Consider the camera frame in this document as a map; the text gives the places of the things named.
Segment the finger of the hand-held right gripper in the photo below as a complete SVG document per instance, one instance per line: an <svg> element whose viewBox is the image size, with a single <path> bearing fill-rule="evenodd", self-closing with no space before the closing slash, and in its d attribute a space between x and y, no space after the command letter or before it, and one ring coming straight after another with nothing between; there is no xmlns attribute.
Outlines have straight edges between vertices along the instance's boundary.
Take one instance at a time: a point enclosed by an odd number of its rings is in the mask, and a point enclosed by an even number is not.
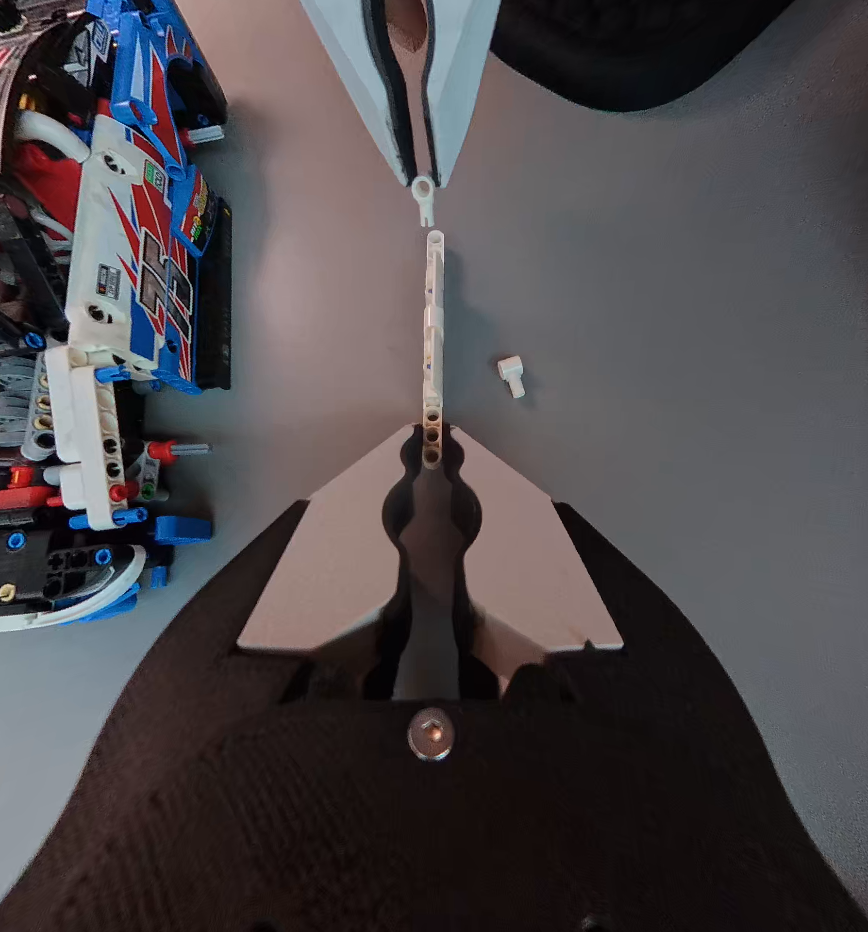
<svg viewBox="0 0 868 932"><path fill-rule="evenodd" d="M419 107L429 175L444 189L469 132L496 22L496 0L427 0Z"/></svg>
<svg viewBox="0 0 868 932"><path fill-rule="evenodd" d="M380 0L304 0L339 80L400 185L414 180L414 142L403 69Z"/></svg>

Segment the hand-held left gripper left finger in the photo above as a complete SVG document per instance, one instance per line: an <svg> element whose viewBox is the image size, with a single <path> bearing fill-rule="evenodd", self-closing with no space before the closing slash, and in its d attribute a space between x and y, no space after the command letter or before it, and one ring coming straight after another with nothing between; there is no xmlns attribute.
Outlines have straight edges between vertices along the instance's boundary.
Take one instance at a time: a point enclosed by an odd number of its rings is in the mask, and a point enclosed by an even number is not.
<svg viewBox="0 0 868 932"><path fill-rule="evenodd" d="M414 514L419 425L403 425L306 508L236 649L344 671L366 700L390 700L408 645L411 568L400 542Z"/></svg>

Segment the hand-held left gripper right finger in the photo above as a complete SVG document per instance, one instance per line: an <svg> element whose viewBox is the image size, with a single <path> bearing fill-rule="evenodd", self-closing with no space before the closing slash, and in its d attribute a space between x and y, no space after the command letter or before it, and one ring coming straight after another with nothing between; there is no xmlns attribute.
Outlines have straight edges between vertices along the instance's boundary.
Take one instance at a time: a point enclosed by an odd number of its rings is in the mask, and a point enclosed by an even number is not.
<svg viewBox="0 0 868 932"><path fill-rule="evenodd" d="M583 649L623 649L555 501L464 430L442 445L449 522L452 636L463 698L496 698L527 665Z"/></svg>

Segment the white toy brick beam assembly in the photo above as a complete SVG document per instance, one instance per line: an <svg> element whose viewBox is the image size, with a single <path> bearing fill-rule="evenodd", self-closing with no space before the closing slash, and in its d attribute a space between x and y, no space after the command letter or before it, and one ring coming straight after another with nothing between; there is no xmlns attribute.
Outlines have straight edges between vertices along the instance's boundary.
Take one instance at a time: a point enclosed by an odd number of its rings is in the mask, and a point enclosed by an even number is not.
<svg viewBox="0 0 868 932"><path fill-rule="evenodd" d="M444 238L427 232L423 310L423 466L438 469L444 437L442 344L444 344Z"/></svg>

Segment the toy brick race car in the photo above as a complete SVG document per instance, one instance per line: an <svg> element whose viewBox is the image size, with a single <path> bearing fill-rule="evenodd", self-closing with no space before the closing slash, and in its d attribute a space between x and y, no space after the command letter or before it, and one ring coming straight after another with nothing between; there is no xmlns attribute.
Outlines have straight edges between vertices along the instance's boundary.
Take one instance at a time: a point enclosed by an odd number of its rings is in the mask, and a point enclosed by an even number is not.
<svg viewBox="0 0 868 932"><path fill-rule="evenodd" d="M145 436L230 389L231 216L193 149L228 102L165 0L0 0L0 634L129 613L210 542Z"/></svg>

